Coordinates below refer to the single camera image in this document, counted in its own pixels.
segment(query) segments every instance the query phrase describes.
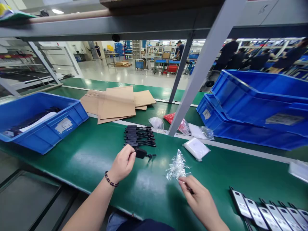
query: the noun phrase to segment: white device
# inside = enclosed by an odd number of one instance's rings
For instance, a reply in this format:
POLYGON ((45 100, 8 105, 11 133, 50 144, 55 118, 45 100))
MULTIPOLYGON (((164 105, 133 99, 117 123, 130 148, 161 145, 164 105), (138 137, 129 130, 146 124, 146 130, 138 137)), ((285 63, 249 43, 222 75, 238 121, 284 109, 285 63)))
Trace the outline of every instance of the white device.
POLYGON ((263 207, 258 207, 258 208, 272 231, 282 230, 268 209, 263 208, 263 207))
POLYGON ((290 228, 286 220, 283 218, 283 216, 280 214, 276 206, 270 204, 265 204, 265 206, 268 208, 268 210, 283 231, 292 231, 292 229, 290 228))
POLYGON ((257 226, 259 226, 260 228, 263 228, 265 230, 269 230, 269 228, 267 227, 263 217, 261 216, 261 213, 256 205, 256 202, 248 199, 248 198, 244 198, 250 212, 252 215, 252 218, 254 219, 255 223, 257 226))
POLYGON ((240 192, 237 192, 235 190, 231 190, 233 193, 233 198, 235 199, 236 203, 237 203, 237 207, 238 210, 240 211, 240 213, 244 216, 247 217, 249 219, 252 219, 251 214, 248 210, 248 207, 244 201, 244 197, 240 192))
POLYGON ((303 218, 305 218, 305 220, 308 222, 308 212, 300 209, 298 209, 297 211, 299 211, 299 213, 303 216, 303 218))
POLYGON ((304 230, 308 231, 308 222, 301 216, 301 214, 293 208, 286 207, 292 217, 297 221, 299 226, 304 230))
POLYGON ((294 231, 303 231, 286 208, 277 207, 277 209, 294 231))

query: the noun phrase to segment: black shirt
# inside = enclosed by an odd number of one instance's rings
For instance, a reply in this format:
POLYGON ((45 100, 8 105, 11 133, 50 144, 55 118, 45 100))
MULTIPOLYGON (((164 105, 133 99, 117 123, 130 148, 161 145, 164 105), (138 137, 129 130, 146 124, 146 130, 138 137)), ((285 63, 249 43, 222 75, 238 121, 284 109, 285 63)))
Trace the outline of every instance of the black shirt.
POLYGON ((242 61, 245 58, 245 53, 237 53, 232 56, 231 60, 228 62, 226 69, 239 69, 242 66, 242 61))
POLYGON ((220 50, 221 55, 219 56, 216 63, 227 64, 232 55, 237 51, 238 43, 236 41, 231 41, 223 46, 220 50))
POLYGON ((184 50, 184 45, 183 44, 179 45, 179 57, 182 57, 183 50, 184 50))
POLYGON ((251 70, 260 70, 261 68, 264 68, 264 64, 270 58, 269 54, 270 53, 253 57, 250 61, 250 69, 251 70))
POLYGON ((280 69, 291 66, 295 61, 300 59, 300 57, 305 53, 305 51, 305 47, 295 47, 286 53, 286 58, 281 57, 276 63, 274 63, 273 67, 280 69))

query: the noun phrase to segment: white floor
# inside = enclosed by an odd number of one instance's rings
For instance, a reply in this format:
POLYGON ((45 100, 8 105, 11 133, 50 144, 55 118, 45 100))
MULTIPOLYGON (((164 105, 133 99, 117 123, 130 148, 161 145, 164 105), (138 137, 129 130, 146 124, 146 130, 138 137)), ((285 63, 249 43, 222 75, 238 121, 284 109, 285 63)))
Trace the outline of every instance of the white floor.
MULTIPOLYGON (((130 67, 114 67, 113 65, 107 67, 105 59, 103 61, 85 61, 78 64, 85 79, 173 88, 174 74, 167 76, 166 74, 153 74, 152 70, 135 70, 135 61, 129 60, 129 62, 132 64, 130 67)), ((189 75, 182 75, 178 89, 185 90, 189 78, 189 75)))

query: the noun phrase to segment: beaded bracelet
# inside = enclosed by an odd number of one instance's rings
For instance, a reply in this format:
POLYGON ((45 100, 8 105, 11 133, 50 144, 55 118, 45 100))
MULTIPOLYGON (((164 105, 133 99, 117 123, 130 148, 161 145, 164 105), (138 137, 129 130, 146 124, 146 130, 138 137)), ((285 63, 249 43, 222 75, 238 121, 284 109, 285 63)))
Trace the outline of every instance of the beaded bracelet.
POLYGON ((105 177, 106 177, 106 180, 108 181, 108 183, 111 185, 111 186, 114 186, 114 187, 117 187, 117 186, 119 186, 119 183, 112 183, 110 180, 109 180, 109 178, 108 178, 108 175, 107 175, 107 172, 108 171, 105 171, 105 177))

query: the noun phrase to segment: dark clothing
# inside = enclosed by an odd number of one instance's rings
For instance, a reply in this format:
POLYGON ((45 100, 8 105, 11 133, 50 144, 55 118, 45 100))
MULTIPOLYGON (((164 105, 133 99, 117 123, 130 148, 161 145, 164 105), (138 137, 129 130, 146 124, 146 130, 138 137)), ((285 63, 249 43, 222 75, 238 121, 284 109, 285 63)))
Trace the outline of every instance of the dark clothing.
POLYGON ((101 57, 100 50, 99 50, 99 49, 100 49, 99 46, 95 46, 95 49, 96 49, 96 51, 97 51, 98 56, 101 57))
POLYGON ((152 219, 145 219, 143 221, 128 220, 120 225, 116 231, 175 231, 172 227, 156 222, 152 219))
POLYGON ((306 48, 295 47, 287 52, 285 55, 286 58, 280 58, 274 65, 274 68, 286 68, 292 65, 295 61, 299 60, 300 57, 304 54, 306 48))
POLYGON ((221 55, 219 56, 218 60, 216 63, 218 64, 226 64, 228 63, 229 59, 234 55, 234 53, 237 51, 238 48, 238 43, 236 41, 231 41, 224 45, 222 47, 221 55))
POLYGON ((270 58, 270 53, 255 56, 250 61, 250 69, 251 70, 260 70, 261 68, 264 68, 265 63, 270 58))
POLYGON ((183 44, 179 45, 179 57, 182 57, 182 53, 183 53, 184 47, 185 46, 183 44))
POLYGON ((239 69, 242 67, 242 61, 245 58, 245 53, 237 53, 232 56, 231 60, 228 62, 226 69, 239 69))

